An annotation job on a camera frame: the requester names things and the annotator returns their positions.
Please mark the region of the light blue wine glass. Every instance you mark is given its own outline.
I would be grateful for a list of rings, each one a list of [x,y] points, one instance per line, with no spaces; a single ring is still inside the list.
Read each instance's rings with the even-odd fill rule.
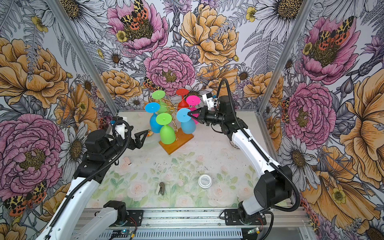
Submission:
[[[195,121],[188,115],[190,110],[182,108],[177,112],[177,120],[181,123],[181,129],[185,134],[192,134],[196,130]]]

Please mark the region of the magenta wine glass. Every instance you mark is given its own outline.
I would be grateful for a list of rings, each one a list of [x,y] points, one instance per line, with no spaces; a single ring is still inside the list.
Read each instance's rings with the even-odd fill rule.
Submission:
[[[190,110],[196,110],[197,106],[200,104],[201,99],[198,96],[188,96],[187,103],[190,105]]]

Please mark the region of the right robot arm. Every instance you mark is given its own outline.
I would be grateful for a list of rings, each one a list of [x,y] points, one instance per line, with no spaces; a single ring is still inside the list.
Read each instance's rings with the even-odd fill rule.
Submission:
[[[238,218],[244,225],[252,222],[265,224],[262,218],[272,209],[282,212],[297,210],[300,192],[293,181],[293,172],[281,166],[256,141],[248,125],[237,116],[230,90],[226,96],[203,95],[204,106],[188,113],[200,124],[219,125],[221,134],[232,141],[248,158],[258,174],[254,193],[238,205]]]

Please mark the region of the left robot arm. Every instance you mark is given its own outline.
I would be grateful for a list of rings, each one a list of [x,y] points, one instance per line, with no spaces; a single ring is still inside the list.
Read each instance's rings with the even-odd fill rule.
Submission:
[[[56,213],[37,237],[39,240],[95,240],[111,225],[124,225],[128,220],[125,203],[109,201],[84,227],[76,225],[91,196],[112,165],[127,150],[141,149],[148,131],[132,134],[133,127],[123,118],[116,118],[112,134],[96,130],[88,134],[86,152],[78,166],[70,188]]]

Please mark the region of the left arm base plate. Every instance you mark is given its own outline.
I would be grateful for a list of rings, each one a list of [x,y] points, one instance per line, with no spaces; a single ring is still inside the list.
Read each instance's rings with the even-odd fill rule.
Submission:
[[[110,227],[140,227],[143,215],[143,210],[127,210],[127,216],[123,220],[111,224]]]

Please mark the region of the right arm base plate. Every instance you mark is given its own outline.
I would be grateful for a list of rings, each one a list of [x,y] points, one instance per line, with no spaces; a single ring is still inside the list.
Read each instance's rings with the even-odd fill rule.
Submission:
[[[224,209],[224,221],[226,226],[261,226],[266,225],[267,220],[264,216],[256,213],[248,215],[239,209]]]

